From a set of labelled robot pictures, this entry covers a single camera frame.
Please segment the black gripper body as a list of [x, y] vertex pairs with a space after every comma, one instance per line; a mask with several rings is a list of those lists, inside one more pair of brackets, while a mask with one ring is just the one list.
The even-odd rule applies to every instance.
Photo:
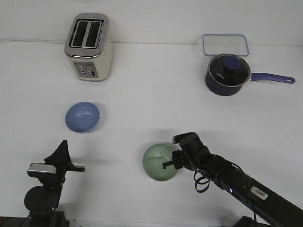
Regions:
[[56, 187], [65, 183], [66, 172], [84, 172], [85, 166], [75, 166], [72, 162], [67, 163], [51, 163], [51, 166], [55, 167], [54, 174], [48, 174], [44, 180], [44, 185], [47, 187]]
[[173, 165], [175, 169], [186, 168], [197, 171], [211, 159], [211, 153], [207, 146], [200, 140], [199, 136], [188, 136], [179, 143], [181, 150], [172, 152], [172, 160], [163, 163], [165, 169]]

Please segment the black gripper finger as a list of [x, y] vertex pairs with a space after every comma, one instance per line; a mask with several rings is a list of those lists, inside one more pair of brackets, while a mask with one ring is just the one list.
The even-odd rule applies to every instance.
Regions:
[[66, 160], [67, 140], [63, 140], [58, 148], [44, 159], [45, 163], [60, 163]]
[[69, 154], [69, 149], [68, 149], [68, 142], [65, 140], [65, 162], [67, 163], [67, 166], [72, 166], [73, 163], [71, 161], [71, 156]]

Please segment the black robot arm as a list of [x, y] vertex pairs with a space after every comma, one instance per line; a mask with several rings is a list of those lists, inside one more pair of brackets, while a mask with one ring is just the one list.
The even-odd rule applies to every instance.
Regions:
[[198, 193], [207, 191], [210, 182], [214, 182], [272, 227], [303, 225], [301, 208], [247, 175], [237, 164], [212, 154], [195, 132], [176, 135], [172, 143], [179, 144], [180, 149], [172, 152], [172, 160], [162, 167], [186, 168], [200, 174], [193, 177], [196, 187], [205, 186], [196, 189]]
[[68, 227], [70, 222], [58, 205], [65, 183], [66, 172], [84, 172], [84, 166], [72, 163], [67, 140], [63, 140], [58, 148], [43, 163], [30, 164], [27, 174], [37, 178], [42, 184], [31, 188], [25, 195], [24, 205], [29, 210], [30, 227]]

